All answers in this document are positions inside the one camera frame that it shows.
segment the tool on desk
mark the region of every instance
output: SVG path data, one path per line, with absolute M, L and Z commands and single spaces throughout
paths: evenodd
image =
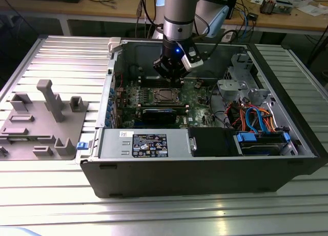
M 260 7 L 261 14 L 272 14 L 275 5 L 276 5 L 275 0 L 263 0 Z

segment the black plastic cover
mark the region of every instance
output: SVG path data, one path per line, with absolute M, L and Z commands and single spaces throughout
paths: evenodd
M 191 127 L 189 138 L 196 142 L 193 156 L 238 156 L 235 131 L 221 127 Z

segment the table leg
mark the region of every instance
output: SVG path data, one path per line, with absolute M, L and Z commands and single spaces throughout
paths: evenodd
M 64 36 L 71 36 L 71 29 L 68 25 L 68 19 L 65 15 L 60 15 L 58 17 L 58 20 L 60 22 L 61 29 L 63 31 Z

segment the blue clip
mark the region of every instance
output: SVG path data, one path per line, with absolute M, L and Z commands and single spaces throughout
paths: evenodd
M 86 142 L 78 142 L 76 146 L 77 150 L 88 150 L 89 149 L 89 143 Z
M 256 142 L 256 137 L 254 133 L 251 132 L 240 132 L 237 135 L 238 142 L 248 142 L 248 141 L 255 141 Z
M 287 132 L 284 132 L 283 136 L 287 142 L 289 142 L 291 140 L 291 137 L 289 136 L 289 134 Z

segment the floor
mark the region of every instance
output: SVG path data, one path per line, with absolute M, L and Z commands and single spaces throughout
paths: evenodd
M 59 21 L 56 19 L 41 19 L 41 18 L 27 18 L 26 19 L 34 29 L 41 35 L 62 35 L 62 30 Z M 37 35 L 29 26 L 20 18 L 15 18 L 15 26 L 7 28 L 0 21 L 0 87 L 6 83 L 8 78 L 14 72 L 24 58 L 30 47 L 33 45 Z M 120 36 L 120 37 L 134 37 L 135 25 L 132 23 L 101 23 L 92 21 L 70 21 L 70 26 L 73 35 L 75 36 Z M 139 24 L 138 36 L 143 37 L 144 25 Z M 262 33 L 255 32 L 252 35 L 251 43 L 258 43 Z M 282 44 L 288 45 L 298 55 L 298 57 L 306 62 L 308 56 L 314 47 L 304 35 L 288 34 L 283 40 Z M 328 70 L 328 50 L 326 49 L 316 59 L 311 67 L 311 72 L 321 82 L 326 85 L 326 81 L 321 76 L 322 71 Z

